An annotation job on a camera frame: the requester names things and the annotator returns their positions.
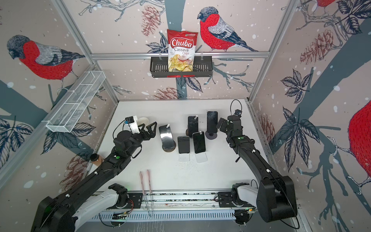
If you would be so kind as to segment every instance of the red and white chips bag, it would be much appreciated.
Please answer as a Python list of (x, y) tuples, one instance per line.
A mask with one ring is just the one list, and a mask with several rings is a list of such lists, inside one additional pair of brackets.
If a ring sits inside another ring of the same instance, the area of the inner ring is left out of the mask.
[(167, 64), (169, 72), (193, 71), (197, 34), (197, 32), (167, 30), (167, 39), (169, 41)]

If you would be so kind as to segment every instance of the smartphone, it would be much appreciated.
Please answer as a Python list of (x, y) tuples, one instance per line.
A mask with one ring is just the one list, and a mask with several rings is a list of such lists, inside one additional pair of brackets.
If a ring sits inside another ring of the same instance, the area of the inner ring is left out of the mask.
[(188, 117), (188, 136), (192, 138), (193, 133), (197, 131), (198, 131), (198, 117), (189, 116)]
[(205, 133), (203, 131), (198, 131), (198, 132), (193, 133), (193, 144), (194, 144), (194, 152), (196, 154), (206, 151)]
[(162, 148), (164, 151), (173, 151), (175, 149), (175, 142), (171, 134), (170, 126), (164, 125), (158, 128), (162, 141)]
[(218, 112), (217, 111), (208, 111), (207, 112), (207, 132), (208, 133), (217, 133), (218, 128)]
[(178, 137), (178, 149), (179, 153), (190, 153), (189, 137), (179, 136)]

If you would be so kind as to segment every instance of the white tabletop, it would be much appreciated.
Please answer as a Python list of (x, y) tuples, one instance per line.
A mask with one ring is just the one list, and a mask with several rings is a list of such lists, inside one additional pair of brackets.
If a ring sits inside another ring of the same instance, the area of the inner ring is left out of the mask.
[[(150, 141), (143, 141), (143, 149), (138, 157), (132, 159), (118, 176), (109, 180), (99, 190), (103, 191), (109, 185), (118, 183), (129, 191), (141, 191), (140, 171), (143, 172), (145, 188), (148, 189), (147, 169), (151, 172), (152, 190), (228, 189), (235, 183), (249, 183), (255, 176), (242, 159), (235, 162), (238, 155), (227, 144), (225, 133), (218, 131), (218, 136), (214, 140), (205, 138), (208, 161), (197, 163), (192, 139), (190, 161), (179, 162), (178, 147), (170, 153), (163, 151), (158, 131), (159, 126), (170, 124), (174, 141), (178, 143), (177, 137), (186, 135), (188, 116), (198, 115), (198, 129), (206, 131), (207, 111), (218, 111), (218, 118), (226, 119), (230, 115), (231, 102), (231, 99), (119, 102), (98, 154), (103, 158), (110, 154), (114, 147), (112, 132), (125, 117), (134, 115), (138, 118), (146, 117), (150, 124), (156, 121), (156, 137)], [(243, 134), (255, 139), (255, 147), (267, 160), (244, 99), (240, 99), (240, 102)], [(232, 105), (232, 112), (235, 109), (240, 109), (237, 101)], [(116, 129), (115, 137), (121, 130), (122, 125)]]

